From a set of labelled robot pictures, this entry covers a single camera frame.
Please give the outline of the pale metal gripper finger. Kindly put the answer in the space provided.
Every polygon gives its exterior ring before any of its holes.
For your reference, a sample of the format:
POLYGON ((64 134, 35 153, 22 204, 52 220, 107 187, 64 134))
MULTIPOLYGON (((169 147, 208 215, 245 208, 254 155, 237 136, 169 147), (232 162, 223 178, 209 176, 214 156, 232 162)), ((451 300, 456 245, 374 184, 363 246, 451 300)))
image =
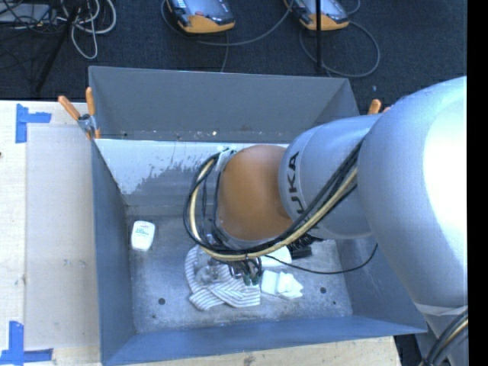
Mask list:
POLYGON ((217 267, 218 261, 208 255, 204 250, 198 248, 196 252, 196 261, 194 263, 195 270, 201 270, 202 268, 217 267))
POLYGON ((228 274, 223 271, 208 271, 202 269, 198 272, 198 280, 202 284, 217 284, 223 283, 228 278, 228 274))

